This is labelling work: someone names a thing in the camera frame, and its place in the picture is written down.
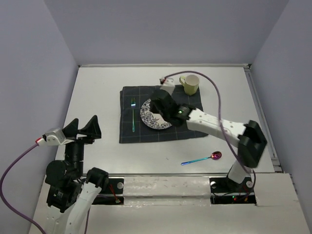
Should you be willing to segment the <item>blue floral plate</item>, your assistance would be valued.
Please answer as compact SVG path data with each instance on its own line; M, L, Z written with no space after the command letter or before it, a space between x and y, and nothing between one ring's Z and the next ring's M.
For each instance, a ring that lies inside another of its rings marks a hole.
M150 111L151 100L146 100L140 108L140 118L142 122L149 128L154 130L165 130L172 126L166 122L160 114L154 114Z

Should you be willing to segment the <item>iridescent fork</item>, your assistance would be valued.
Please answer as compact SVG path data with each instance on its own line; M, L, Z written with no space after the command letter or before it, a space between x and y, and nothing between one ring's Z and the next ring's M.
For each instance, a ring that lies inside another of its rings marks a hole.
M136 100L134 97L131 98L131 108L132 108L132 132L135 132L135 108Z

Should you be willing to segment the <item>dark plaid cloth napkin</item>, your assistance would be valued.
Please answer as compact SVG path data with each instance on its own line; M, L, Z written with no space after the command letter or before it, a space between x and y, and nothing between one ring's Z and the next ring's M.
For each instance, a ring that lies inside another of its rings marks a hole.
M120 91L119 143L152 143L191 138L206 137L209 132L200 126L184 122L181 126L172 125L165 130L154 130L147 127L140 118L142 104L150 99L152 93L160 86L124 86ZM136 100L135 132L132 132L131 98Z

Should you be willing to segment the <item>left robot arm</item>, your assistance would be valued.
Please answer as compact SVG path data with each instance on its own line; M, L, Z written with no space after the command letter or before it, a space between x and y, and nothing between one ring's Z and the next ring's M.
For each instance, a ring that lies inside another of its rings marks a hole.
M53 160L46 167L45 183L50 186L47 196L48 214L44 231L47 234L77 234L82 221L97 195L104 192L109 174L99 168L88 171L84 182L84 146L101 138L96 115L82 128L75 118L63 129L54 129L43 135L48 146L65 146L64 159Z

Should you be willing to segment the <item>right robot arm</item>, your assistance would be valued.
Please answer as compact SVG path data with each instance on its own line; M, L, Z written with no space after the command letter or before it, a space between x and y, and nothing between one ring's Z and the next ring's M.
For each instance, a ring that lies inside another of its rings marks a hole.
M158 89L150 97L150 110L179 127L202 132L226 141L236 161L230 168L224 185L229 191L242 186L246 176L257 168L266 148L267 140L256 121L238 123L207 114L189 104L177 104L165 90Z

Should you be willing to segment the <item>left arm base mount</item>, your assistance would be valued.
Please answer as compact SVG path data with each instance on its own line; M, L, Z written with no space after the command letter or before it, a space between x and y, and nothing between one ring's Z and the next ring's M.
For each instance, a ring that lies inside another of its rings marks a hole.
M113 177L105 189L97 195L93 205L123 205L124 204L124 178Z

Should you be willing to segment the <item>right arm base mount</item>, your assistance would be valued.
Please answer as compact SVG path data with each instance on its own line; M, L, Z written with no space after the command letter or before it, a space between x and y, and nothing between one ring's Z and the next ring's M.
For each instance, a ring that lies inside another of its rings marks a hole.
M211 177L210 191L212 205L256 204L255 182L251 175L237 184L226 177Z

